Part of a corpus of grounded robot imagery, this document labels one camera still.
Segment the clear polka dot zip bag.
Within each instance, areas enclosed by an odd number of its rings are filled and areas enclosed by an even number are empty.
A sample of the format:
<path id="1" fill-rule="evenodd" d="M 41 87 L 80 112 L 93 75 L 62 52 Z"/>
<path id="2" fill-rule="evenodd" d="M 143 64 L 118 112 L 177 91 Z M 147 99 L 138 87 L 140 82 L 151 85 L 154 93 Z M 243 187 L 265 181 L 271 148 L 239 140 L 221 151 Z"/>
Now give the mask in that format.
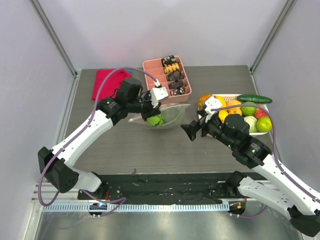
<path id="1" fill-rule="evenodd" d="M 168 103 L 160 107 L 160 114 L 143 120 L 140 114 L 135 114 L 129 123 L 140 124 L 150 130 L 166 130 L 179 126 L 185 118 L 188 103 Z"/>

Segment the green bell pepper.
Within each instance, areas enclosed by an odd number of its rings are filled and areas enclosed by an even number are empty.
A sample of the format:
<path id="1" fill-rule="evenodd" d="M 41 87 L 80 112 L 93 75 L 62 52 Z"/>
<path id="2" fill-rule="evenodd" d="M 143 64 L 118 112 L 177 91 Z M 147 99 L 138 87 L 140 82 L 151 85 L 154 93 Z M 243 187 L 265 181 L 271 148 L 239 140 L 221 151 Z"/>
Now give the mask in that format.
<path id="1" fill-rule="evenodd" d="M 151 127 L 160 127 L 164 124 L 165 118 L 162 113 L 151 116 L 147 119 L 147 124 Z"/>

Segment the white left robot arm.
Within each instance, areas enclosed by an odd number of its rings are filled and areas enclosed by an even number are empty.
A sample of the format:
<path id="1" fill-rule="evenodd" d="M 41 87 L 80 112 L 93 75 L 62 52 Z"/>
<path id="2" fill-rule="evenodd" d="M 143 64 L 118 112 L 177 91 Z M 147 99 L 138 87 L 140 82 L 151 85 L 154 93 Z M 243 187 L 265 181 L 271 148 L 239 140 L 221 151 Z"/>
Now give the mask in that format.
<path id="1" fill-rule="evenodd" d="M 124 80 L 115 96 L 102 99 L 88 119 L 65 140 L 51 149 L 42 147 L 38 151 L 40 172 L 60 193 L 75 188 L 88 191 L 97 200 L 106 195 L 107 188 L 97 174 L 77 170 L 74 165 L 97 138 L 129 113 L 141 114 L 144 120 L 160 114 L 161 102 L 168 98 L 167 89 L 159 82 L 146 92 L 140 92 L 141 87 L 135 78 Z"/>

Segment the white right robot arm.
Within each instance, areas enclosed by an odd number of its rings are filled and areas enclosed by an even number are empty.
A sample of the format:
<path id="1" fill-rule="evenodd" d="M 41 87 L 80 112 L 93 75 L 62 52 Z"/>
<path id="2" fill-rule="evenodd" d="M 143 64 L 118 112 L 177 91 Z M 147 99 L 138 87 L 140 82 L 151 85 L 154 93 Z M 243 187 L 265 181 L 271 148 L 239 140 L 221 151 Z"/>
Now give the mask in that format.
<path id="1" fill-rule="evenodd" d="M 277 159 L 277 155 L 262 141 L 249 134 L 250 126 L 239 114 L 232 114 L 221 122 L 214 114 L 207 120 L 182 124 L 181 128 L 194 141 L 197 132 L 212 136 L 232 153 L 242 165 L 266 178 L 276 189 L 234 172 L 227 180 L 226 193 L 233 198 L 250 197 L 278 211 L 289 219 L 299 232 L 315 237 L 320 232 L 320 193 L 304 183 Z"/>

